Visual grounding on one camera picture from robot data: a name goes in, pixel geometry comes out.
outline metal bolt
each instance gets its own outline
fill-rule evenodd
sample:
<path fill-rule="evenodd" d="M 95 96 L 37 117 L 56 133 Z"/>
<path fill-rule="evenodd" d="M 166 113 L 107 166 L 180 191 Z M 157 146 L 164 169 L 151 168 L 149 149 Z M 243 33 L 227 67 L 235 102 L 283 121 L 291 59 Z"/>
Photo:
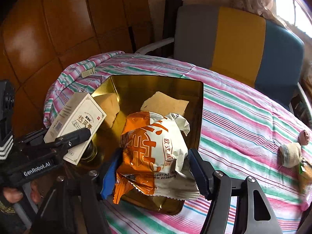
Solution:
<path fill-rule="evenodd" d="M 97 174 L 98 174 L 98 172 L 96 170 L 89 171 L 89 176 L 91 176 L 91 177 L 95 177 Z"/>
<path fill-rule="evenodd" d="M 57 182 L 62 182 L 64 181 L 65 177 L 64 176 L 58 176 L 57 177 Z"/>
<path fill-rule="evenodd" d="M 223 176 L 223 172 L 215 171 L 215 175 L 218 176 L 218 177 L 222 177 Z"/>
<path fill-rule="evenodd" d="M 255 178 L 253 176 L 248 176 L 247 179 L 252 183 L 255 182 Z"/>

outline striped tablecloth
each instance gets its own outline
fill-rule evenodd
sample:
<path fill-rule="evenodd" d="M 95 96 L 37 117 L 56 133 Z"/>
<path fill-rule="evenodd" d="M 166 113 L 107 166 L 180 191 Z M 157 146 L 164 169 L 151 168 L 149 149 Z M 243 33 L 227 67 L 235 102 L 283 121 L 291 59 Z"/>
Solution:
<path fill-rule="evenodd" d="M 95 67 L 96 73 L 80 73 Z M 205 68 L 172 59 L 124 54 L 100 54 L 68 66 L 51 86 L 44 106 L 44 124 L 49 127 L 74 92 L 92 93 L 110 75 L 147 74 L 199 80 L 204 83 L 202 134 L 199 152 L 216 170 L 230 177 L 254 176 L 277 216 L 282 231 L 295 233 L 301 218 L 296 173 L 280 167 L 278 148 L 296 142 L 299 132 L 308 129 L 276 102 L 238 81 Z M 312 159 L 312 144 L 303 146 L 303 155 Z M 150 212 L 126 202 L 103 209 L 113 233 L 199 233 L 210 202 L 202 196 L 185 201 L 182 211 L 169 216 Z M 231 201 L 226 233 L 234 224 L 236 198 Z"/>

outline gold container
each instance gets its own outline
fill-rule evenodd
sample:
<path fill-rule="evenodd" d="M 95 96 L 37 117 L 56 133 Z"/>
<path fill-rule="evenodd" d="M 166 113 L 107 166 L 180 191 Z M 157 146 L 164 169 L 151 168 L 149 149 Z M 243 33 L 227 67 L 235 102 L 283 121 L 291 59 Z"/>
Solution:
<path fill-rule="evenodd" d="M 116 93 L 120 106 L 113 127 L 107 130 L 99 129 L 92 141 L 97 148 L 97 156 L 89 162 L 80 161 L 80 173 L 98 168 L 103 161 L 110 158 L 113 151 L 120 147 L 121 132 L 125 119 L 129 114 L 139 112 L 145 100 L 156 91 L 165 93 L 175 99 L 189 101 L 184 117 L 190 123 L 190 133 L 183 138 L 188 148 L 198 148 L 203 105 L 203 83 L 200 81 L 153 75 L 112 75 L 102 83 L 92 94 L 92 97 L 107 93 Z M 132 189 L 121 199 L 137 206 L 160 213 L 174 215 L 181 211 L 184 201 L 163 196 L 148 196 Z"/>

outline white box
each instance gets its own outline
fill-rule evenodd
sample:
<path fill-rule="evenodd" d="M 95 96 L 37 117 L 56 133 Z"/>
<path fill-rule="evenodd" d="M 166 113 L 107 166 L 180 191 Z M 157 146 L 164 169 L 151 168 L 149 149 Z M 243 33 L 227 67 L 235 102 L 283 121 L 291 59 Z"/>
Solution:
<path fill-rule="evenodd" d="M 54 142 L 57 137 L 68 134 L 80 128 L 90 129 L 91 136 L 87 142 L 68 150 L 64 160 L 77 165 L 93 135 L 106 117 L 88 93 L 76 92 L 66 103 L 44 136 L 46 143 Z"/>

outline barcode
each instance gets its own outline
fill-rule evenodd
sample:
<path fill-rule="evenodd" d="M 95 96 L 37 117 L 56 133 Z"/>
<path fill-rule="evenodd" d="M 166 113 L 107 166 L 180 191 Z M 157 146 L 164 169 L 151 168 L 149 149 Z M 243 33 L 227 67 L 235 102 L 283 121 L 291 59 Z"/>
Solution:
<path fill-rule="evenodd" d="M 62 127 L 62 123 L 60 121 L 57 122 L 57 124 L 54 126 L 54 129 L 59 132 L 60 128 Z"/>

